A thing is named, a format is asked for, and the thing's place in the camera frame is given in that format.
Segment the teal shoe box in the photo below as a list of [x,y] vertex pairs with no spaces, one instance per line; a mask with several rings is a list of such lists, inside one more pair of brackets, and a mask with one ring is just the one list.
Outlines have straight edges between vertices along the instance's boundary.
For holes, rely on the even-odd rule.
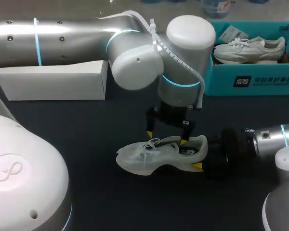
[[[289,55],[289,21],[217,21],[211,22],[216,31],[216,44],[224,43],[218,38],[230,26],[244,31],[249,39],[260,36],[267,40],[286,40]],[[206,95],[251,96],[289,95],[289,64],[219,64],[212,59],[205,76]]]

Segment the white box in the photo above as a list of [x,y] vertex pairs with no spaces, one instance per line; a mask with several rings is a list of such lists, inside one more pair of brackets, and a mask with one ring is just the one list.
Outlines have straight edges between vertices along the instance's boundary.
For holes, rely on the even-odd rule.
[[107,69],[107,61],[0,68],[0,85],[9,101],[104,100]]

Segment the sneaker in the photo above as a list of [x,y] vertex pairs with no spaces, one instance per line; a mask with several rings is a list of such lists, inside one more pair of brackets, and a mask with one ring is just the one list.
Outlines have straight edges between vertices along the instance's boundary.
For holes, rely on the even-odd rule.
[[124,170],[148,176],[162,165],[172,165],[183,171],[201,172],[199,163],[208,153],[208,140],[205,136],[190,137],[179,146],[181,137],[151,139],[127,145],[117,151],[117,164]]
[[276,63],[285,53],[285,39],[280,37],[276,41],[264,40],[256,37],[251,40],[236,38],[228,44],[215,47],[214,57],[223,64]]

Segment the shoe sole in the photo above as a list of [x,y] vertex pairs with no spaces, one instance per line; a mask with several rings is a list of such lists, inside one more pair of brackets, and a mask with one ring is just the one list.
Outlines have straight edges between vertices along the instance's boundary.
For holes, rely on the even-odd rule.
[[[202,169],[200,169],[198,167],[194,167],[194,166],[192,166],[192,164],[189,164],[189,165],[172,165],[172,166],[176,167],[177,169],[179,169],[181,171],[202,172]],[[141,175],[141,176],[150,176],[156,169],[158,169],[158,167],[157,167],[154,170],[131,170],[131,169],[124,168],[122,166],[120,166],[120,167],[122,169],[124,169],[125,171],[128,171],[128,172],[136,174],[136,175]]]
[[256,62],[235,62],[235,61],[228,61],[228,60],[223,60],[215,57],[218,61],[220,61],[223,64],[277,64],[277,61],[274,60],[259,60]]

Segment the black table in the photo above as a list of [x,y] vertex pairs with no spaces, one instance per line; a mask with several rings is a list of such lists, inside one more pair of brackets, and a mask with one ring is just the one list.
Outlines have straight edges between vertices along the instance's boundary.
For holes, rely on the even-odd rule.
[[[262,205],[276,186],[270,170],[255,167],[227,181],[170,167],[149,177],[125,172],[116,151],[148,139],[145,111],[159,105],[157,82],[128,92],[111,75],[105,101],[8,102],[28,130],[56,147],[69,169],[76,231],[263,231]],[[205,97],[193,135],[222,128],[289,123],[289,97]],[[158,124],[154,137],[180,135]]]

